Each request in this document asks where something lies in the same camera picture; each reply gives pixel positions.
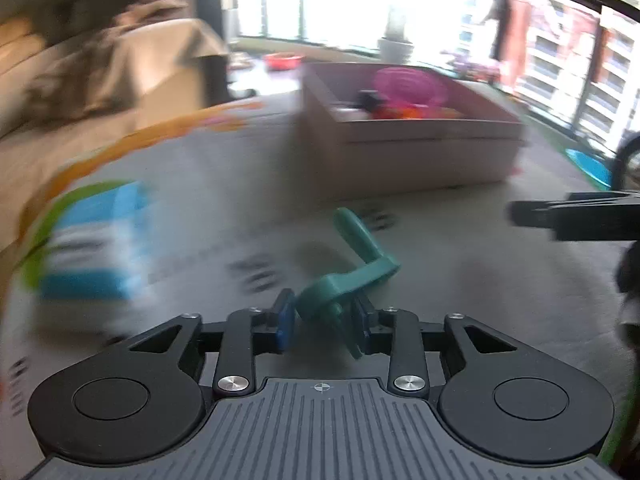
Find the teal plastic toy handle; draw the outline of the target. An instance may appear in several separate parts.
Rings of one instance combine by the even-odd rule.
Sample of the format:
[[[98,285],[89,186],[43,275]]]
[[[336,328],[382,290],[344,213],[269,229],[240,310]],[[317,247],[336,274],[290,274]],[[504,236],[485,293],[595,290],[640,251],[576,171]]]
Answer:
[[[329,327],[344,342],[356,360],[363,355],[359,328],[352,319],[352,300],[366,289],[382,284],[400,269],[400,263],[386,252],[358,216],[346,207],[333,214],[334,228],[363,265],[348,272],[324,274],[296,298],[295,309],[304,322]]]

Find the pink toy net scoop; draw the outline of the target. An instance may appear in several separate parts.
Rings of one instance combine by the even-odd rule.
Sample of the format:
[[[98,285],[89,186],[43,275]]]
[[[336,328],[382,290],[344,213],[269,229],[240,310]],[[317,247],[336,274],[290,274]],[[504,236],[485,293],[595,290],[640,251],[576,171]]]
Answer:
[[[406,66],[378,70],[373,89],[386,101],[399,106],[440,107],[448,101],[448,91],[439,73]]]

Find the blue white plastic bag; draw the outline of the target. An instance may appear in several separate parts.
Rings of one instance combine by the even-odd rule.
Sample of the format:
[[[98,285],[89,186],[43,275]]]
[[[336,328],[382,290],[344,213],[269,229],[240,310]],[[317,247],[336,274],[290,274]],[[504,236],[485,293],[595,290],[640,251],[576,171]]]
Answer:
[[[132,301],[148,274],[148,193],[138,181],[63,195],[40,224],[25,269],[45,300]]]

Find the orange plastic toy bowl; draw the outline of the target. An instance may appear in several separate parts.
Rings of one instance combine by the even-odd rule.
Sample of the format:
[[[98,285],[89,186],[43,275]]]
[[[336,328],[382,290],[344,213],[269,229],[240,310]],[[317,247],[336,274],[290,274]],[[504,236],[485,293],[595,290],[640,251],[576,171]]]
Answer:
[[[425,120],[425,119],[461,119],[464,115],[450,107],[418,107],[383,105],[370,112],[377,120]]]

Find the colourful ruler play mat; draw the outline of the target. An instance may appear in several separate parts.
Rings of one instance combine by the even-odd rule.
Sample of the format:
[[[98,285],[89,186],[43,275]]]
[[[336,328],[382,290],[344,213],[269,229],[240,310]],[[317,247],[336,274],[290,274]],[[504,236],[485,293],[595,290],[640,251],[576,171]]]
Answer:
[[[150,323],[187,310],[215,321],[357,261],[332,226],[305,127],[279,102],[204,110],[51,169],[24,205],[18,236],[29,242],[64,193],[118,178],[151,192]],[[631,357],[614,332],[612,284],[623,246],[553,243],[504,216],[510,200],[587,188],[532,131],[506,182],[354,203],[401,264],[375,302],[424,316],[462,311],[579,367],[623,400]]]

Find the pink cardboard box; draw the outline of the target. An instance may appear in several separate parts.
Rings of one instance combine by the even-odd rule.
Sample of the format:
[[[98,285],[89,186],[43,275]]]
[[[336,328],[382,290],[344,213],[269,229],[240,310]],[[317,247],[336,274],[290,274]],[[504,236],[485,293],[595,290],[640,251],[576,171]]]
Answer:
[[[312,63],[302,75],[303,132],[320,174],[338,196],[363,198],[502,182],[513,174],[526,128],[472,84],[434,70],[458,118],[352,116],[381,65]]]

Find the white pot bamboo plant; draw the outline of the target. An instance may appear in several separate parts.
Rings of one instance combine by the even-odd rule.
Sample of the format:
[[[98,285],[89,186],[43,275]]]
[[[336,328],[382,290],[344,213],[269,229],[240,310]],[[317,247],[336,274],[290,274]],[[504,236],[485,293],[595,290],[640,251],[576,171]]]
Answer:
[[[489,58],[498,20],[497,0],[390,0],[378,40],[385,63],[426,64],[451,70],[461,61]]]

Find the red plastic basin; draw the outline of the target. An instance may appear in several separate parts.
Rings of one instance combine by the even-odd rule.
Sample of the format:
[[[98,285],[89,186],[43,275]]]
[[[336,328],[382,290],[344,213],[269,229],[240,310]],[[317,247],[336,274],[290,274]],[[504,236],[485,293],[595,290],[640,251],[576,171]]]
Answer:
[[[264,54],[262,60],[265,63],[266,70],[270,72],[286,72],[287,70],[296,70],[302,64],[303,55],[293,52],[274,52]]]

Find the beige sofa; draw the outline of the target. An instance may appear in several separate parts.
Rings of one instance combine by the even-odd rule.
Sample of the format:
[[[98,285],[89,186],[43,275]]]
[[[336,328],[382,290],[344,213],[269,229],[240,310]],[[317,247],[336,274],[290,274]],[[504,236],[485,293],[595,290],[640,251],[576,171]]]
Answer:
[[[1,245],[69,160],[227,99],[229,50],[167,1],[32,56],[1,76]]]

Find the brown jacket on sofa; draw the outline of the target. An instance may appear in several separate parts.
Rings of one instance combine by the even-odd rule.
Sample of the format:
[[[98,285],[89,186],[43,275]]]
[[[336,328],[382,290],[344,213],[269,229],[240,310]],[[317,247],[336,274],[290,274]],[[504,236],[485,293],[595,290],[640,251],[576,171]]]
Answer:
[[[77,50],[60,58],[27,87],[24,115],[40,125],[74,122],[110,110],[108,71],[115,66],[118,40],[143,26],[178,18],[183,0],[138,0],[112,18]]]

